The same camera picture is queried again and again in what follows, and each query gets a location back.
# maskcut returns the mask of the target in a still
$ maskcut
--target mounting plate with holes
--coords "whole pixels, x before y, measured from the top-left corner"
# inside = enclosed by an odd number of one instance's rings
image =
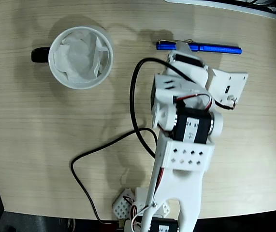
[[[113,204],[113,213],[118,219],[128,219],[130,218],[130,207],[131,205],[124,199],[123,196],[129,196],[135,200],[135,196],[130,188],[126,188],[120,196],[116,199]]]
[[[213,98],[223,105],[232,106],[240,100],[248,73],[224,72],[213,69],[213,77],[206,86]]]

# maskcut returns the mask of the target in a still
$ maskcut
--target black floor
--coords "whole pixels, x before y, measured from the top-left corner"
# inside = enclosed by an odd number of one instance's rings
[[[0,232],[73,232],[73,220],[4,212]],[[116,232],[117,222],[101,225],[95,220],[75,220],[74,232]],[[276,232],[276,211],[198,220],[194,232]]]

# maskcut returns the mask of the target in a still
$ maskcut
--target blue pen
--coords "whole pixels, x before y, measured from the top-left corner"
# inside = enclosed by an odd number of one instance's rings
[[[206,44],[196,43],[193,40],[184,41],[188,43],[190,49],[193,52],[216,52],[216,53],[228,53],[228,54],[242,54],[242,49],[236,46],[219,45],[219,44]],[[156,43],[157,50],[170,51],[175,50],[176,41],[159,40]]]

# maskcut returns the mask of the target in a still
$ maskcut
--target white mug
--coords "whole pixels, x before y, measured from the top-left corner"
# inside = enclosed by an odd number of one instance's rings
[[[74,32],[75,30],[84,30],[84,29],[93,32],[94,34],[96,34],[96,36],[98,36],[105,42],[105,45],[107,46],[107,48],[109,50],[109,58],[108,58],[107,65],[104,67],[103,71],[96,79],[91,80],[86,83],[74,83],[74,82],[71,82],[68,80],[68,77],[64,72],[59,71],[55,67],[53,54],[58,49],[62,40],[67,35]],[[64,86],[67,86],[67,87],[73,88],[73,89],[88,89],[88,88],[92,88],[94,86],[99,85],[109,75],[109,73],[112,69],[113,61],[114,61],[113,49],[114,48],[113,48],[112,38],[106,30],[104,30],[103,28],[100,28],[98,26],[80,26],[80,27],[69,28],[69,29],[63,31],[61,34],[59,34],[56,37],[56,39],[54,39],[51,47],[39,47],[39,48],[34,49],[31,52],[31,60],[35,63],[47,63],[48,62],[53,76]]]

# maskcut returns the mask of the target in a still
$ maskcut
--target tissue paper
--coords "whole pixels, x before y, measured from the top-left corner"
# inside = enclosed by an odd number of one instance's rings
[[[100,75],[109,52],[96,34],[83,30],[66,36],[53,55],[55,67],[66,73],[69,81],[86,83]]]

